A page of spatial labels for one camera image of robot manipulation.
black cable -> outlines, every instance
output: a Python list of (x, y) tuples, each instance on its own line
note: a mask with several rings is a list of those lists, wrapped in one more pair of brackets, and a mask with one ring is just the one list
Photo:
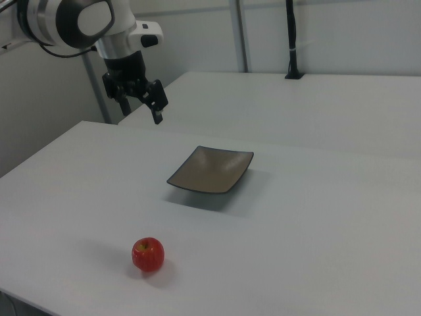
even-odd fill
[(3, 293), (3, 295), (12, 305), (14, 316), (18, 316), (18, 313), (16, 312), (16, 306), (15, 306), (14, 302), (12, 301), (12, 299), (6, 293)]
[(13, 0), (13, 1), (7, 3), (3, 8), (0, 9), (0, 13), (2, 13), (4, 10), (9, 8), (11, 5), (15, 4), (16, 2), (17, 2), (17, 0)]
[(58, 58), (73, 58), (73, 57), (78, 57), (78, 56), (81, 56), (81, 55), (84, 55), (84, 54), (86, 54), (86, 53), (89, 53), (90, 51), (93, 51), (93, 49), (91, 48), (91, 49), (87, 49), (86, 51), (81, 51), (80, 53), (77, 53), (77, 54), (73, 54), (73, 55), (59, 55), (59, 54), (56, 54), (56, 53), (53, 53), (52, 51), (50, 51), (50, 50), (48, 50), (44, 45), (42, 45), (41, 43), (39, 43), (39, 46), (45, 51), (45, 52), (47, 52), (48, 54), (50, 54), (50, 55), (52, 55), (52, 56), (54, 56), (54, 57), (58, 57)]

red apple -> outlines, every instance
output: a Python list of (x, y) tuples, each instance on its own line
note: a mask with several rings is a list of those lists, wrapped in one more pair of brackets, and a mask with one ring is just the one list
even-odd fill
[(155, 238), (142, 238), (133, 245), (132, 259), (133, 264), (144, 272), (157, 271), (164, 263), (164, 247)]

table surface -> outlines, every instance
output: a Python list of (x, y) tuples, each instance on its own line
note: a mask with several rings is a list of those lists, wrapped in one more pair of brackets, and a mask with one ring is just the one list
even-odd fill
[[(225, 195), (169, 186), (254, 151)], [(53, 315), (417, 315), (421, 161), (83, 122), (0, 179), (0, 290)], [(133, 243), (158, 238), (141, 274)]]
[(188, 72), (166, 88), (155, 126), (120, 125), (389, 157), (420, 158), (421, 77)]

square plate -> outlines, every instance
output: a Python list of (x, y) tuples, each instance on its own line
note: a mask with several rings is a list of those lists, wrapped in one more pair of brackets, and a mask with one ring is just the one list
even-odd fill
[(249, 168), (254, 153), (198, 146), (166, 182), (194, 192), (230, 191)]

white wall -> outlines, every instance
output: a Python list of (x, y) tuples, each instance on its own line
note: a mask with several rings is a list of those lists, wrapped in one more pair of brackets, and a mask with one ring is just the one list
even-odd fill
[(80, 57), (32, 43), (0, 56), (0, 176), (81, 120), (103, 117)]
[[(294, 1), (299, 69), (315, 74), (421, 75), (421, 1)], [(286, 72), (285, 1), (244, 0), (253, 72)]]
[[(158, 22), (164, 32), (163, 45), (142, 51), (150, 81), (159, 79), (167, 86), (192, 70), (243, 71), (234, 1), (132, 0), (131, 6), (137, 19)], [(112, 122), (117, 123), (123, 119), (120, 107), (106, 97), (101, 79), (107, 68), (98, 56), (90, 60)]]

